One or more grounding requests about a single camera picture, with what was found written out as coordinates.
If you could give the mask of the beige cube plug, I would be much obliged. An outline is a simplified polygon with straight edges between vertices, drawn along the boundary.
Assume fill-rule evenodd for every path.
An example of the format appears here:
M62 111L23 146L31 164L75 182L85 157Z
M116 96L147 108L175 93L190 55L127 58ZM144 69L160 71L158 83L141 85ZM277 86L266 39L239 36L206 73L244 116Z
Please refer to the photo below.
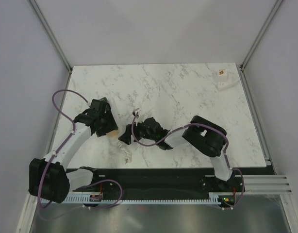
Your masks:
M114 137L114 136L118 135L118 133L119 133L119 130L113 130L113 131L107 133L107 136Z

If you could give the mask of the white cube plug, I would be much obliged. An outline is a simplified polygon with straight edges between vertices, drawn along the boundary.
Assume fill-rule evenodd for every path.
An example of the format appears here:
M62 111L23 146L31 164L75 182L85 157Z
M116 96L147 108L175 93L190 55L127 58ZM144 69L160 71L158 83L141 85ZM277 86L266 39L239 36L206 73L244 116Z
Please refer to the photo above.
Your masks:
M228 70L220 69L216 74L216 78L218 82L226 82L229 78Z

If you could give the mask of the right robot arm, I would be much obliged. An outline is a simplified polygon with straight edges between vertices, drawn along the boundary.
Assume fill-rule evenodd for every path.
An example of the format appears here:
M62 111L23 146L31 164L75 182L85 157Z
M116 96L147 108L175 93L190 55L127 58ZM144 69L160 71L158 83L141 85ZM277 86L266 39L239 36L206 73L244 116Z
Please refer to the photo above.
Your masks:
M130 145L132 141L144 146L157 146L162 150L172 150L182 144L189 144L201 154L210 158L214 168L215 181L219 192L245 191L243 174L233 168L226 155L229 146L227 132L220 126L194 116L190 123L174 130L164 129L153 117L136 122L135 115L119 141Z

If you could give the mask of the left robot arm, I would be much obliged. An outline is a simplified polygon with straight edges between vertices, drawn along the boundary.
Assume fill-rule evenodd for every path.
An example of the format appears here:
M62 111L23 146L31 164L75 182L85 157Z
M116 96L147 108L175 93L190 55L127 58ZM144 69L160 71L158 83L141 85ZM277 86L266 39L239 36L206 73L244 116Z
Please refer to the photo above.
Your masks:
M118 126L106 98L93 99L90 107L73 120L73 126L61 145L42 159L34 158L29 165L29 193L55 203L63 202L69 192L85 186L95 191L99 177L87 168L73 172L66 169L79 148L92 136L110 135Z

